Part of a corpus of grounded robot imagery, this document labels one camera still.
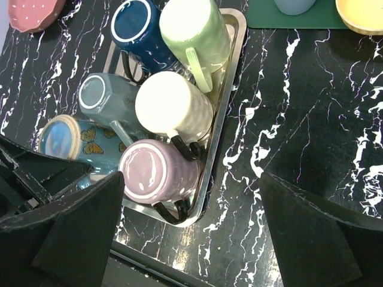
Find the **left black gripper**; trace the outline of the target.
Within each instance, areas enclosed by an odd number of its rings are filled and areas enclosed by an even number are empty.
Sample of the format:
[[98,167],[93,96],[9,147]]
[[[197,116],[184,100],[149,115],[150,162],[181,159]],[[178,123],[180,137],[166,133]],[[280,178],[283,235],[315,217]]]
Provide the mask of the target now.
[[1,136],[1,215],[18,215],[47,205],[94,168],[87,163],[40,154]]

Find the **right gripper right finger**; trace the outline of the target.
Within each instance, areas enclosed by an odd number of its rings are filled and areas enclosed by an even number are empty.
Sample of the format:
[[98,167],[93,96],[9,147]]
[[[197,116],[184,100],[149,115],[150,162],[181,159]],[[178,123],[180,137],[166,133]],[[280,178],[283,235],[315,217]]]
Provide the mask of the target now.
[[284,286],[382,286],[382,220],[264,172],[260,194]]

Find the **cream white mug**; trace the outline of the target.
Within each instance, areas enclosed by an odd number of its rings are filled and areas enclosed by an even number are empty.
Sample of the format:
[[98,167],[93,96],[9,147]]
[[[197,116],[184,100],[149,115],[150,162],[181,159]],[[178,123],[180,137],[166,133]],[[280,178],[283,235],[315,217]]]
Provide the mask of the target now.
[[159,136],[166,136],[189,160],[202,156],[199,141],[212,126],[211,101],[191,82],[176,72],[150,76],[139,88],[135,112],[141,125]]

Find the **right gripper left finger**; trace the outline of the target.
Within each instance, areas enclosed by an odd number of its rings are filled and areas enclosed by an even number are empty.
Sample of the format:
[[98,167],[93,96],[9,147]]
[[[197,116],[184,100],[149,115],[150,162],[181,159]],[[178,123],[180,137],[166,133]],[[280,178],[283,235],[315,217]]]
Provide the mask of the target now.
[[1,220],[1,286],[101,286],[124,179],[97,183]]

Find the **blue butterfly mug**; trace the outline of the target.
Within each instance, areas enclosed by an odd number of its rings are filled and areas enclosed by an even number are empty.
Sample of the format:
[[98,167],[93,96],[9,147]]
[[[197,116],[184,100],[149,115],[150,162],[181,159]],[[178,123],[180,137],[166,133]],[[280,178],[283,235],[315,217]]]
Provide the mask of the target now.
[[79,189],[115,172],[125,149],[113,130],[70,115],[52,118],[42,129],[38,144],[40,153],[93,166],[94,171],[78,182]]

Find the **lilac purple mug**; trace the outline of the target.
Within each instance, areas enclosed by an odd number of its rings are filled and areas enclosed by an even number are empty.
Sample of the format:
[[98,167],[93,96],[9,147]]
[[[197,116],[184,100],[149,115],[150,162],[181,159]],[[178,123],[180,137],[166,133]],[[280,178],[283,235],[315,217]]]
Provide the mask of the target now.
[[118,170],[130,200],[149,204],[170,224],[186,221],[186,199],[199,181],[198,161],[186,160],[172,144],[143,139],[125,149]]

